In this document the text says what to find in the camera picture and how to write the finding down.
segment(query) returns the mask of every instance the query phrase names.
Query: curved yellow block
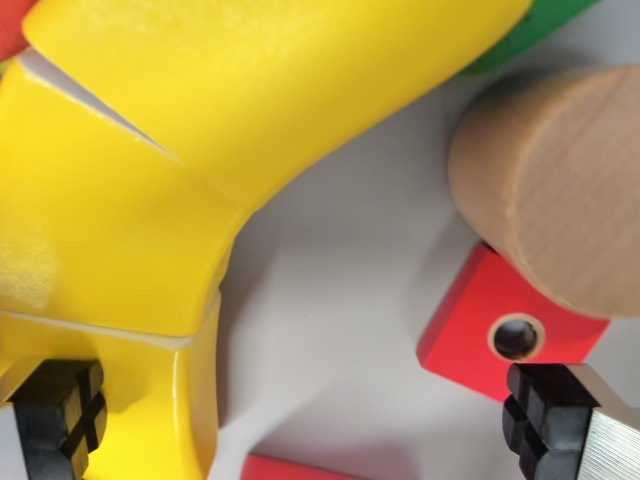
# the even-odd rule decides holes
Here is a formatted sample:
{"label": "curved yellow block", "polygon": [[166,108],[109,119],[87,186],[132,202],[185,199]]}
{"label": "curved yellow block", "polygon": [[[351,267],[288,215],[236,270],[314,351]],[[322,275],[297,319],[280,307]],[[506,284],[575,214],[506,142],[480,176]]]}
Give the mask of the curved yellow block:
{"label": "curved yellow block", "polygon": [[107,429],[84,480],[201,480],[217,437],[218,299],[197,335],[174,339],[0,313],[0,377],[21,360],[99,358]]}
{"label": "curved yellow block", "polygon": [[29,41],[255,209],[456,73],[531,0],[40,0]]}
{"label": "curved yellow block", "polygon": [[0,310],[194,333],[242,209],[20,61],[0,132]]}

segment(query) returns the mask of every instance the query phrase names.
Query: red wooden block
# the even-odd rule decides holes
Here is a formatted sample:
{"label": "red wooden block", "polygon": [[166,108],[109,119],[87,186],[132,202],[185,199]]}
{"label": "red wooden block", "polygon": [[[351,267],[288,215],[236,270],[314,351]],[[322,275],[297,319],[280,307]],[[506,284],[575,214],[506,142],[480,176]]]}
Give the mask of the red wooden block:
{"label": "red wooden block", "polygon": [[0,0],[0,62],[17,55],[29,43],[22,34],[22,19],[37,0]]}
{"label": "red wooden block", "polygon": [[358,480],[339,473],[297,465],[275,458],[250,455],[244,463],[241,480]]}
{"label": "red wooden block", "polygon": [[430,372],[503,402],[515,360],[501,356],[493,338],[501,319],[510,318],[537,330],[537,347],[519,362],[581,363],[609,326],[551,302],[500,255],[478,245],[424,333],[418,359]]}

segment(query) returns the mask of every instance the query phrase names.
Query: white table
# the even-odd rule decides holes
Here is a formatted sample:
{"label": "white table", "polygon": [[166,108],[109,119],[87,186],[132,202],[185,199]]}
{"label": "white table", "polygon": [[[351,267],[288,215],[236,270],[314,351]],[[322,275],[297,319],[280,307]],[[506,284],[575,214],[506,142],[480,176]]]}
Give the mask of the white table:
{"label": "white table", "polygon": [[[603,0],[507,69],[455,78],[371,129],[249,222],[223,285],[211,478],[238,478],[249,451],[370,480],[522,478],[501,406],[415,356],[477,241],[449,198],[447,144],[498,77],[640,61],[639,27],[640,0]],[[639,340],[640,321],[619,321],[589,358],[638,405]]]}

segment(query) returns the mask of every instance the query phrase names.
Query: wooden cylinder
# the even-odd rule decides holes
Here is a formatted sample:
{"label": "wooden cylinder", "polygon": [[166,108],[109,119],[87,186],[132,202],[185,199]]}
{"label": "wooden cylinder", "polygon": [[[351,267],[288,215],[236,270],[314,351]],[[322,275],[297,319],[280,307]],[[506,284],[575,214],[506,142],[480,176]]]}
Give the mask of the wooden cylinder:
{"label": "wooden cylinder", "polygon": [[598,317],[640,314],[640,67],[513,79],[453,141],[455,202],[541,293]]}

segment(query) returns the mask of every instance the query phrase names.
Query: black rubber pad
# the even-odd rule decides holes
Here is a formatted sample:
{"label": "black rubber pad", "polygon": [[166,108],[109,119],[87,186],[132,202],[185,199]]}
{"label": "black rubber pad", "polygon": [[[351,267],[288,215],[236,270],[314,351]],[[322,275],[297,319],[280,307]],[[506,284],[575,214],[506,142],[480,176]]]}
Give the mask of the black rubber pad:
{"label": "black rubber pad", "polygon": [[106,428],[97,361],[45,360],[13,403],[30,480],[80,480]]}
{"label": "black rubber pad", "polygon": [[562,364],[513,364],[502,429],[527,480],[578,475],[591,412],[600,404]]}

